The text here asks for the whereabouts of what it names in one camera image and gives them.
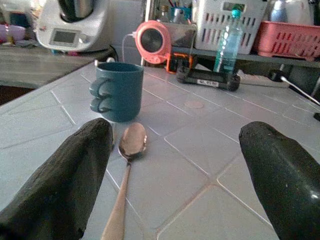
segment metal spoon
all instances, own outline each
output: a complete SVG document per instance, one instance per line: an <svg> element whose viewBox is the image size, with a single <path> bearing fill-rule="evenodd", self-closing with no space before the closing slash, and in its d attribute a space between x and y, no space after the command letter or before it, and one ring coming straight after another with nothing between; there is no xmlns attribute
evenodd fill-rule
<svg viewBox="0 0 320 240"><path fill-rule="evenodd" d="M125 204L129 173L132 161L145 149L147 133L140 123L131 124L123 133L119 143L119 153L127 160L122 184L113 210L103 230L101 240L123 240L125 236Z"/></svg>

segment teal mug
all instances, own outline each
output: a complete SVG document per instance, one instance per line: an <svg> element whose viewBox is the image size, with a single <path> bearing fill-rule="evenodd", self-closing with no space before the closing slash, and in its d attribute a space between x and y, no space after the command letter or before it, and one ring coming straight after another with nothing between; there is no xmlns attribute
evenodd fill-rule
<svg viewBox="0 0 320 240"><path fill-rule="evenodd" d="M141 108L144 68L122 62L105 62L96 67L96 80L89 91L95 98L92 111L112 122L134 119Z"/></svg>

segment water bottle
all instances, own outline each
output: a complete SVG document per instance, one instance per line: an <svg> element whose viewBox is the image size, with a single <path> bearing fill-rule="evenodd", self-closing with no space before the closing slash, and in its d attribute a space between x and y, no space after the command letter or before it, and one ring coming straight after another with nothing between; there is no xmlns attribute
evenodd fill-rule
<svg viewBox="0 0 320 240"><path fill-rule="evenodd" d="M213 71L216 73L232 74L236 63L243 30L241 27L241 11L233 9L232 20L222 31L219 48L216 53Z"/></svg>
<svg viewBox="0 0 320 240"><path fill-rule="evenodd" d="M273 10L271 11L271 14L270 14L270 21L281 22L281 23L288 22L285 0L277 0L274 3Z"/></svg>

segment white plastic basket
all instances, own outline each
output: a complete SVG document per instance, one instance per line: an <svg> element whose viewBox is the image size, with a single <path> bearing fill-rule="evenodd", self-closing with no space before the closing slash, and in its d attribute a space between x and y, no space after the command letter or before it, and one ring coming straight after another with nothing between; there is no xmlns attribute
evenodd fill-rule
<svg viewBox="0 0 320 240"><path fill-rule="evenodd" d="M243 36L239 54L249 54L254 44L261 20L268 2L263 0L193 0L196 9L194 20L197 34L194 47L200 50L216 51L219 47L221 31L232 19L233 4L245 5L241 15Z"/></svg>

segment pink plastic basket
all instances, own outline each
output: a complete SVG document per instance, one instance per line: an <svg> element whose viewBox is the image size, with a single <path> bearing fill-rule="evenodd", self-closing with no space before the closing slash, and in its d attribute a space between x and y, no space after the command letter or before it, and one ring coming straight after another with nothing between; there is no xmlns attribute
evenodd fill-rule
<svg viewBox="0 0 320 240"><path fill-rule="evenodd" d="M320 56L320 26L262 21L253 49L261 56L313 61Z"/></svg>

